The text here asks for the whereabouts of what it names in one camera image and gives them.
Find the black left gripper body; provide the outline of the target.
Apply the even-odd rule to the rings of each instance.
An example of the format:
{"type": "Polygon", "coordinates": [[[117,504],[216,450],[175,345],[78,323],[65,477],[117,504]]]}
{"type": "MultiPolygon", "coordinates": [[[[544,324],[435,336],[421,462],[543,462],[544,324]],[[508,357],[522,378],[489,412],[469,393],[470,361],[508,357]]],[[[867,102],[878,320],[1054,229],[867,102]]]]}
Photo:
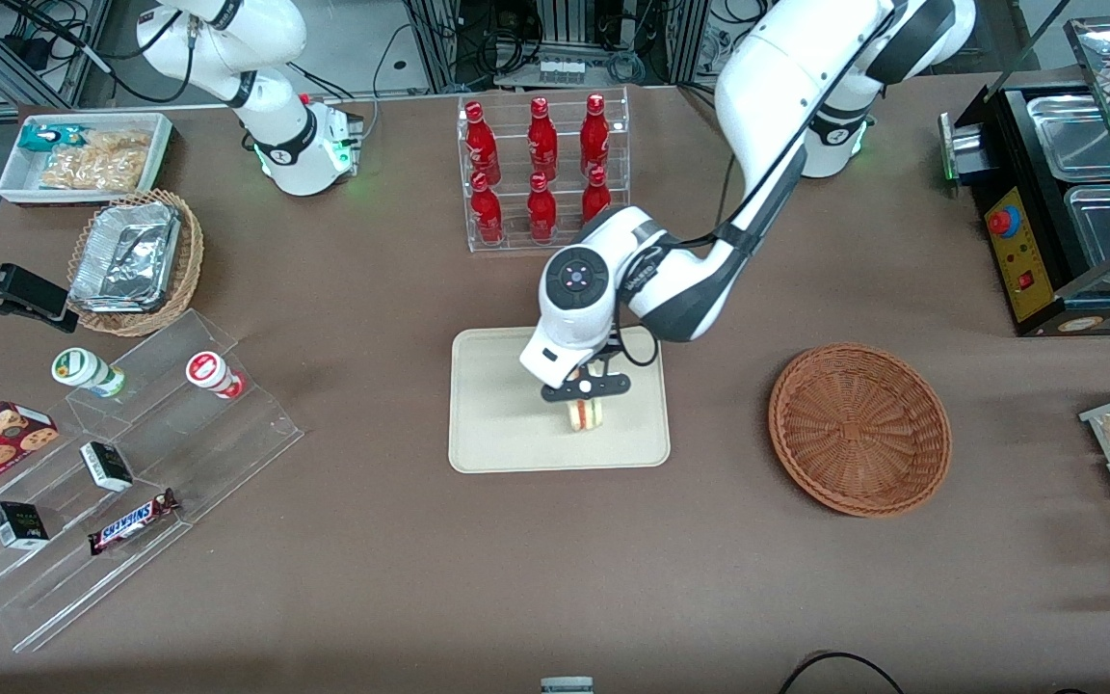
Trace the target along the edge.
{"type": "Polygon", "coordinates": [[[558,388],[542,386],[543,401],[574,401],[610,398],[630,390],[630,378],[624,373],[594,375],[577,373],[558,388]]]}

